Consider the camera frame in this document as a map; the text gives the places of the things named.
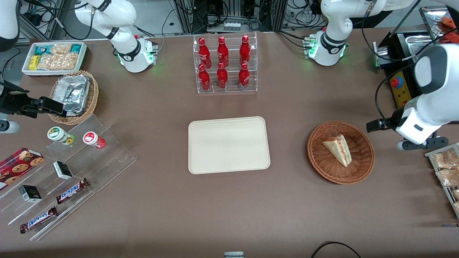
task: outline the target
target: coca-cola bottle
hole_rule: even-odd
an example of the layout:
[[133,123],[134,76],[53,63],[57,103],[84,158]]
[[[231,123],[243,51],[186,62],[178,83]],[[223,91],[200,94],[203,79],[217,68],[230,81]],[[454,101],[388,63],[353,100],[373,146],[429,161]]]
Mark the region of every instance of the coca-cola bottle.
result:
[[210,61],[210,51],[209,48],[206,46],[206,40],[204,38],[199,38],[199,59],[201,63],[203,63],[207,69],[212,67],[212,62]]
[[228,85],[228,72],[226,71],[225,65],[223,62],[218,63],[217,77],[218,77],[218,86],[221,89],[226,89],[226,86]]
[[246,90],[249,87],[250,72],[247,70],[247,63],[241,65],[239,71],[239,89]]
[[228,54],[228,46],[225,44],[225,37],[218,37],[218,61],[222,62],[225,67],[230,65],[230,57]]
[[204,64],[199,64],[199,83],[201,84],[201,88],[203,91],[210,91],[210,77],[209,73],[206,71],[206,67]]
[[250,61],[250,45],[249,45],[249,36],[242,36],[242,44],[239,49],[239,63],[249,63]]

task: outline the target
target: brown tablecloth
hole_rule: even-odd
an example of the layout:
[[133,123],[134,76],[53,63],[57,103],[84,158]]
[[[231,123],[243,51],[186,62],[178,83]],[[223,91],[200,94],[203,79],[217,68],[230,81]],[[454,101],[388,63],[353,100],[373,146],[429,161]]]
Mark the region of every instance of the brown tablecloth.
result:
[[[367,29],[380,41],[387,29]],[[129,73],[109,41],[87,41],[84,69],[100,87],[95,113],[138,158],[42,240],[29,242],[0,214],[0,257],[309,257],[324,241],[342,241],[362,257],[457,257],[459,229],[423,151],[398,151],[393,131],[367,134],[373,172],[362,183],[336,185],[315,172],[305,151],[317,125],[342,120],[365,131],[378,118],[376,74],[360,31],[338,64],[321,67],[274,33],[258,33],[259,90],[247,95],[198,95],[192,36],[167,38],[158,64]],[[56,78],[24,76],[30,97],[48,96]],[[395,108],[390,90],[382,110]],[[266,170],[193,175],[188,124],[261,116],[271,166]],[[21,132],[0,135],[0,158],[20,147],[40,150],[56,123],[14,116]],[[457,125],[441,128],[451,143]],[[316,257],[352,257],[325,247]]]

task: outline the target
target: foil-wrapped food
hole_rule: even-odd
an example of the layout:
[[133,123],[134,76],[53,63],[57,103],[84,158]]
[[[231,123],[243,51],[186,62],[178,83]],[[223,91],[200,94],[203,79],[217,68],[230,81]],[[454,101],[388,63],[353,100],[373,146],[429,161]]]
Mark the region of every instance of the foil-wrapped food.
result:
[[85,112],[90,83],[91,80],[84,75],[60,78],[52,99],[64,104],[67,116],[81,116]]

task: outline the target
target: small black box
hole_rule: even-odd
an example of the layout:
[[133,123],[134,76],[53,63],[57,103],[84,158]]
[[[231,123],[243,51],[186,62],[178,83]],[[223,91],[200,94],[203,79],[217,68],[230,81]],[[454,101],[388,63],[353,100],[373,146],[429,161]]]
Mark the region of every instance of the small black box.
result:
[[19,192],[26,202],[39,202],[41,200],[37,187],[33,185],[22,185],[19,187]]
[[72,172],[68,168],[67,164],[65,164],[64,162],[56,161],[53,163],[53,166],[54,166],[54,170],[56,171],[58,177],[65,179],[65,180],[69,180],[72,178],[73,176]]

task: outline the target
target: beige tray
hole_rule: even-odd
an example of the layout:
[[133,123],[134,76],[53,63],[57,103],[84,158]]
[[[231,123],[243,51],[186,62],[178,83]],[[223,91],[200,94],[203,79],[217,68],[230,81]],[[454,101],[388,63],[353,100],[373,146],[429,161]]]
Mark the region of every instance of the beige tray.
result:
[[270,164],[262,117],[194,121],[188,127],[192,174],[267,169]]

